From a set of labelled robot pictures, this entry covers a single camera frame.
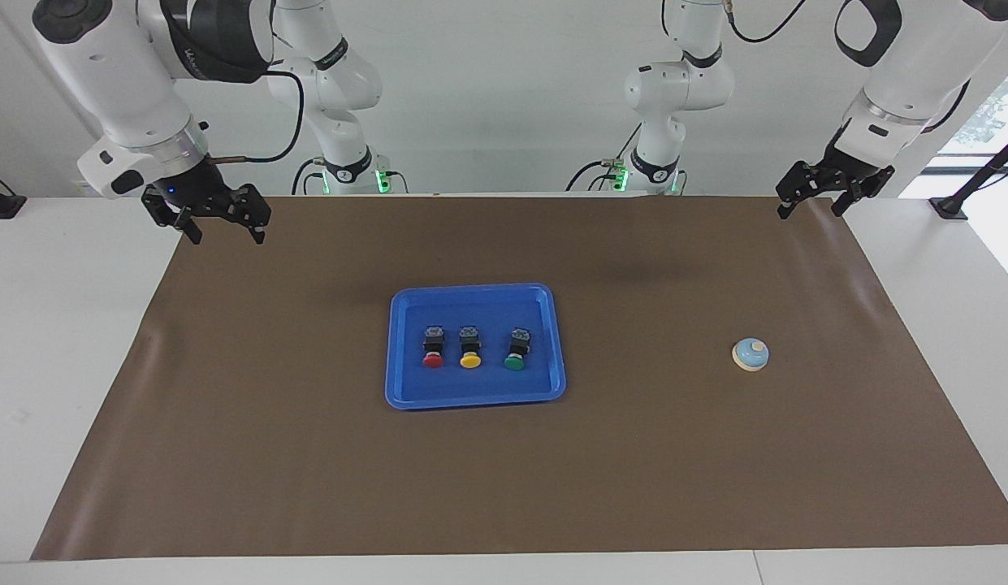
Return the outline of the blue plastic tray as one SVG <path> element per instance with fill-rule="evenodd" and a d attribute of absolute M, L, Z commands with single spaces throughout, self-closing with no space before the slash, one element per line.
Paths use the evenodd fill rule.
<path fill-rule="evenodd" d="M 422 365 L 423 330 L 440 325 L 447 337 L 439 369 Z M 480 330 L 481 366 L 460 366 L 459 330 Z M 532 333 L 525 369 L 504 359 L 514 328 Z M 410 288 L 390 303 L 385 397 L 396 410 L 447 410 L 552 402 L 568 388 L 558 312 L 541 283 Z"/>

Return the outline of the black tripod stand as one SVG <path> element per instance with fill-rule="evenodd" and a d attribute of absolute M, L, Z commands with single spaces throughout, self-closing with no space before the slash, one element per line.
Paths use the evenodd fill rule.
<path fill-rule="evenodd" d="M 948 197 L 931 197 L 929 204 L 944 221 L 967 221 L 968 216 L 962 210 L 967 199 L 973 193 L 978 192 L 978 190 L 986 188 L 988 181 L 994 176 L 1000 173 L 1002 177 L 1008 176 L 1008 171 L 1002 171 L 1005 169 L 1007 163 L 1008 144 L 1004 145 L 997 154 L 993 155 L 985 166 L 975 171 L 975 174 L 969 178 L 953 195 L 949 195 Z"/>

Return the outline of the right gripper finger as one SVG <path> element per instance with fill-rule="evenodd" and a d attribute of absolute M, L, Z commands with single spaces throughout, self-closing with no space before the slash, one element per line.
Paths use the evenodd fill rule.
<path fill-rule="evenodd" d="M 266 229 L 272 218 L 272 208 L 253 184 L 230 190 L 227 219 L 247 229 L 256 245 L 266 239 Z"/>
<path fill-rule="evenodd" d="M 154 220 L 155 225 L 161 228 L 174 228 L 184 234 L 193 245 L 201 244 L 203 233 L 195 223 L 194 215 L 188 206 L 181 208 L 181 210 L 173 210 L 156 188 L 144 189 L 142 204 Z"/>

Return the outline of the light blue service bell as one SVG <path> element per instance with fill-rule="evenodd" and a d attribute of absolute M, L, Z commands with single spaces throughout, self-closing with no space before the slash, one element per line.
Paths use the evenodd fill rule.
<path fill-rule="evenodd" d="M 770 349 L 759 338 L 742 338 L 731 351 L 733 361 L 745 371 L 761 371 L 770 360 Z"/>

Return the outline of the brown table mat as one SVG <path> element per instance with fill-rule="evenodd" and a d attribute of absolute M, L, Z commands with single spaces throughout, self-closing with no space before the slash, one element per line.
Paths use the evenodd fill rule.
<path fill-rule="evenodd" d="M 36 560 L 1008 544 L 844 219 L 758 197 L 280 197 L 182 241 Z M 534 282 L 568 388 L 386 401 L 390 300 Z M 731 351 L 766 342 L 745 371 Z"/>

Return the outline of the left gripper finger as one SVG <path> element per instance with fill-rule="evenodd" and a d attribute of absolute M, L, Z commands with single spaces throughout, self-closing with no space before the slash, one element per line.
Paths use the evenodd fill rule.
<path fill-rule="evenodd" d="M 777 214 L 785 221 L 800 203 L 822 193 L 818 183 L 818 167 L 807 162 L 795 162 L 778 181 L 776 193 L 780 204 Z"/>
<path fill-rule="evenodd" d="M 831 205 L 832 215 L 843 216 L 850 207 L 863 199 L 867 195 L 865 182 L 867 181 L 851 176 L 839 179 L 838 186 L 841 188 L 841 193 L 835 197 Z"/>

